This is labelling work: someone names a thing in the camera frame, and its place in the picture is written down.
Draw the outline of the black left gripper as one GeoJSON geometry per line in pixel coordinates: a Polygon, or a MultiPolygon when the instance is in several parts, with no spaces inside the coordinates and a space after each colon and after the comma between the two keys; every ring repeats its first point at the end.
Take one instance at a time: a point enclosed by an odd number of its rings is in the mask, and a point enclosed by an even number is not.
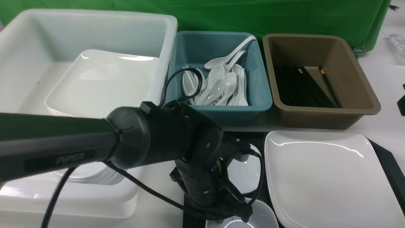
{"type": "Polygon", "coordinates": [[[176,168],[170,173],[170,178],[189,199],[188,206],[181,209],[199,219],[221,222],[236,216],[248,222],[265,177],[262,155],[249,143],[228,133],[224,133],[222,140],[217,142],[211,138],[203,139],[191,151],[194,152],[191,160],[176,160],[176,168]],[[250,156],[259,159],[260,172],[254,195],[246,202],[229,179],[228,166],[234,159],[248,159],[250,156]]]}

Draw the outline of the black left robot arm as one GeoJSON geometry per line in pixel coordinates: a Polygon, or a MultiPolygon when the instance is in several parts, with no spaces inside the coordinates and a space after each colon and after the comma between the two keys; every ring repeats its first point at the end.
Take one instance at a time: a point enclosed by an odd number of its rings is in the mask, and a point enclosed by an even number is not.
{"type": "Polygon", "coordinates": [[[264,159],[249,143],[224,133],[204,114],[179,101],[163,107],[143,102],[139,108],[120,107],[107,118],[71,118],[1,113],[1,185],[67,169],[45,212],[48,222],[58,196],[73,171],[84,164],[103,162],[153,196],[205,220],[233,216],[248,222],[258,193],[246,202],[230,182],[227,166],[240,155],[264,159]],[[188,197],[189,207],[147,187],[127,170],[174,161],[170,173],[188,197]]]}

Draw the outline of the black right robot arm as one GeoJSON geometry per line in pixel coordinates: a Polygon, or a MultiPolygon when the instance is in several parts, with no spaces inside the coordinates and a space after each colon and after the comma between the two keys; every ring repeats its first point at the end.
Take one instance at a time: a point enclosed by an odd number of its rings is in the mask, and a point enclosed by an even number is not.
{"type": "Polygon", "coordinates": [[[397,106],[401,116],[405,117],[405,95],[398,100],[397,106]]]}

